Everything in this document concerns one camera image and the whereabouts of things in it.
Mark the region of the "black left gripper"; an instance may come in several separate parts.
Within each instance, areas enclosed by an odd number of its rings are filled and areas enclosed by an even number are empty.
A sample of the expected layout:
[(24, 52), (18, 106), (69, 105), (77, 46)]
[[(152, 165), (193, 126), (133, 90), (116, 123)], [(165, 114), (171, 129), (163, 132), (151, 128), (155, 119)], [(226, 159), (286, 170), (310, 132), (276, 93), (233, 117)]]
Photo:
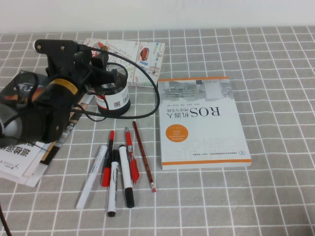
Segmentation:
[(50, 80), (65, 78), (76, 84), (86, 86), (101, 86), (115, 83), (117, 71), (106, 71), (109, 56), (99, 53), (91, 59), (91, 64), (99, 69), (91, 70), (86, 80), (86, 51), (73, 40), (38, 39), (34, 42), (34, 49), (39, 54), (45, 54), (48, 60), (46, 73)]

